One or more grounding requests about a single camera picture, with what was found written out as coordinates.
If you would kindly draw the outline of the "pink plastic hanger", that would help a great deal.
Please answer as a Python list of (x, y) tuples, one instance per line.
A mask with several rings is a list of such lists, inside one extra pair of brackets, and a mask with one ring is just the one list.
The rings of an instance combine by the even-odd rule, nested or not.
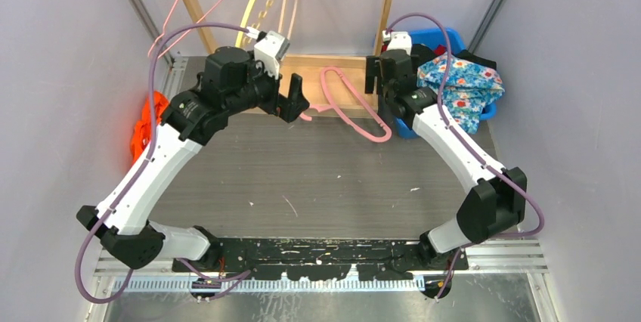
[(392, 138), (391, 126), (377, 113), (374, 96), (364, 92), (363, 67), (297, 66), (291, 70), (303, 78), (303, 94), (310, 103), (299, 116), (301, 120), (336, 116), (373, 143)]

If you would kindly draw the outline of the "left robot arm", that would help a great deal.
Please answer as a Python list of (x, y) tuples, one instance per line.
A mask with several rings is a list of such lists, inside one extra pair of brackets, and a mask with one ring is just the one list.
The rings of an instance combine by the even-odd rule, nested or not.
[(133, 270), (157, 258), (188, 262), (200, 271), (220, 265), (221, 244), (205, 228), (170, 227), (151, 221), (150, 214), (175, 176), (232, 116), (259, 108), (293, 122), (308, 109), (299, 74), (292, 74), (288, 93), (280, 93), (279, 66), (276, 55), (236, 47), (219, 48), (206, 58), (196, 85), (170, 100), (115, 191), (77, 213), (112, 257)]

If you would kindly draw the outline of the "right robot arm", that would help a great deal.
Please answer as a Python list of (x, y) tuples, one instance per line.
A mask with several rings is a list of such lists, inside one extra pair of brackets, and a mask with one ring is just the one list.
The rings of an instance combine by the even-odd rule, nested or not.
[(449, 252), (479, 244), (525, 218), (525, 173), (488, 156), (456, 123), (429, 87), (418, 86), (417, 57), (394, 49), (366, 58), (365, 92), (375, 93), (438, 153), (456, 175), (466, 198), (456, 215), (420, 235), (416, 251), (428, 269), (439, 269)]

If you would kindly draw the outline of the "blue floral skirt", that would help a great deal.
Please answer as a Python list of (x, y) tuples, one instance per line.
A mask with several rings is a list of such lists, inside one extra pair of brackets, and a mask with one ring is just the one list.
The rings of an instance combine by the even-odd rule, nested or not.
[(475, 134), (483, 110), (505, 93), (497, 63), (463, 50), (451, 58), (445, 86), (440, 88), (447, 64), (444, 53), (419, 66), (417, 86), (440, 92), (443, 105), (457, 124), (465, 132)]

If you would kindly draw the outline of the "red pleated skirt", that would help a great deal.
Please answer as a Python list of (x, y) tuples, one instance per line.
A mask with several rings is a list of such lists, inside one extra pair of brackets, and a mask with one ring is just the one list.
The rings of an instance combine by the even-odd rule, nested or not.
[(434, 53), (437, 56), (441, 56), (447, 52), (447, 48), (444, 45), (439, 45), (435, 50)]

